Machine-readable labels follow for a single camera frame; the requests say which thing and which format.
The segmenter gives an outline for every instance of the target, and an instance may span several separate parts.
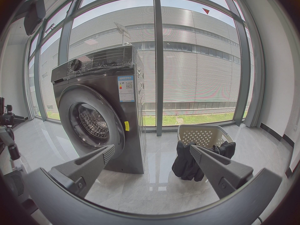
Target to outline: washing machine door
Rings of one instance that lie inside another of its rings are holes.
[[[62,126],[79,156],[105,145],[115,145],[118,157],[124,148],[122,123],[109,104],[94,89],[85,85],[70,85],[58,104]]]

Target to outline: white laundry basket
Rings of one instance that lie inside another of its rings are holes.
[[[184,144],[194,142],[195,144],[211,148],[213,145],[221,146],[224,141],[233,142],[225,130],[216,125],[184,125],[178,126],[178,141],[182,140]]]

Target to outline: yellow warning sticker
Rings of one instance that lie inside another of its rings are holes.
[[[125,123],[125,131],[129,131],[129,122],[126,121],[124,123]]]

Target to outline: control panel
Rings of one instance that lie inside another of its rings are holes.
[[[134,60],[134,47],[132,45],[98,51],[69,61],[67,78],[110,69],[132,68]]]

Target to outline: red triangle sticker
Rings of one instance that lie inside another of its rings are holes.
[[[206,12],[206,14],[209,13],[209,10],[207,10],[207,9],[205,9],[205,8],[203,8],[203,10]]]

